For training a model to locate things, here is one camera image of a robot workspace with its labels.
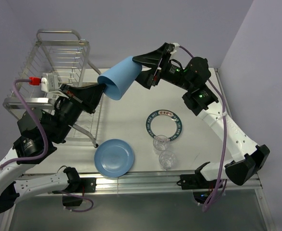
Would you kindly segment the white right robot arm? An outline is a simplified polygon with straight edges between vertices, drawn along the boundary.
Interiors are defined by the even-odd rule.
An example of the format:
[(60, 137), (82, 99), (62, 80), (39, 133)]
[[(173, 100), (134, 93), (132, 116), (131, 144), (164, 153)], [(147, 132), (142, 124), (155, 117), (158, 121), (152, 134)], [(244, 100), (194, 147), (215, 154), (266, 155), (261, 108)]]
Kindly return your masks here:
[(202, 164), (187, 182), (195, 188), (206, 188), (222, 180), (241, 186), (262, 169), (270, 150), (264, 144), (257, 144), (239, 128), (227, 114), (221, 93), (206, 85), (211, 77), (207, 59), (192, 56), (187, 66), (182, 67), (173, 59), (178, 48), (180, 45), (176, 43), (164, 43), (152, 52), (134, 56), (133, 62), (148, 68), (137, 76), (136, 81), (146, 89), (156, 86), (160, 80), (184, 89), (182, 99), (186, 107), (222, 140), (220, 162)]

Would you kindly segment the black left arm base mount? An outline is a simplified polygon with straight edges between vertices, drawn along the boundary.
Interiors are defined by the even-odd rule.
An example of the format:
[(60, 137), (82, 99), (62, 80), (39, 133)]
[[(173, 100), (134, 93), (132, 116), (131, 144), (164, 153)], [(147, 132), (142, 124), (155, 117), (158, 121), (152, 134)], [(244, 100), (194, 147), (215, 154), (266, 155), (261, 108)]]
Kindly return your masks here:
[[(85, 196), (86, 193), (94, 193), (96, 190), (96, 178), (81, 178), (81, 183), (79, 186), (73, 190), (72, 192), (67, 191), (71, 194), (77, 194), (81, 196)], [(62, 204), (65, 207), (77, 208), (84, 202), (83, 199), (75, 198), (72, 196), (63, 195), (62, 196)]]

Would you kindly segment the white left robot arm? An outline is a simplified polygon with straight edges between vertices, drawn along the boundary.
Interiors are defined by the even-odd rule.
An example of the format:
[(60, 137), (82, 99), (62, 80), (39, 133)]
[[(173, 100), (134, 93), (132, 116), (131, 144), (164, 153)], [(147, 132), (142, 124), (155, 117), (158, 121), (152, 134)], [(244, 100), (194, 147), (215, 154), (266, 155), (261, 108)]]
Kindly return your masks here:
[(81, 179), (74, 167), (54, 175), (32, 180), (17, 180), (27, 170), (43, 162), (57, 150), (82, 112), (93, 114), (105, 90), (105, 84), (85, 87), (61, 85), (63, 96), (54, 103), (54, 113), (26, 106), (17, 125), (21, 136), (0, 161), (0, 214), (18, 202), (47, 192), (74, 193)]

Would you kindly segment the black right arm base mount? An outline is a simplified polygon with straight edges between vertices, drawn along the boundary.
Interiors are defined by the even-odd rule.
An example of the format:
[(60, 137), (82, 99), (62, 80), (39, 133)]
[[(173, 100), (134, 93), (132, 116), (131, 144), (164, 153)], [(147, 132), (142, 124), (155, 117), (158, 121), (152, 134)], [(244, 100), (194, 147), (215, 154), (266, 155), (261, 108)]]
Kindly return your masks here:
[(200, 174), (182, 174), (180, 179), (176, 182), (182, 190), (213, 190), (216, 186), (217, 180), (206, 180)]

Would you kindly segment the blue plastic cup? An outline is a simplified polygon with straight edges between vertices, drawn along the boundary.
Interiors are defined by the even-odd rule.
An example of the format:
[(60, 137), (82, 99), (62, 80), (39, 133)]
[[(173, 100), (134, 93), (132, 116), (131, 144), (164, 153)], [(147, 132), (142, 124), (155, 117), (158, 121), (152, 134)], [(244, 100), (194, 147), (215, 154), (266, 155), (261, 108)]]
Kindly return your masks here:
[(105, 84), (104, 93), (112, 100), (120, 100), (142, 71), (142, 65), (129, 56), (98, 76), (98, 84)]

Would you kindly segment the clear glass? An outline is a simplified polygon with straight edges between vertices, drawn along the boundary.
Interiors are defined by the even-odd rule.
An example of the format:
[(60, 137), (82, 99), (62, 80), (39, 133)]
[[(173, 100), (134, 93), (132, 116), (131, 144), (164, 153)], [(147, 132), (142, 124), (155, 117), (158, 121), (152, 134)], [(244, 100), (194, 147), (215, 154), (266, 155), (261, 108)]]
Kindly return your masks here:
[(158, 135), (154, 137), (153, 147), (157, 151), (165, 151), (169, 147), (169, 138), (164, 135)]
[(173, 169), (177, 164), (176, 155), (171, 151), (163, 151), (159, 155), (159, 163), (162, 169), (169, 171)]

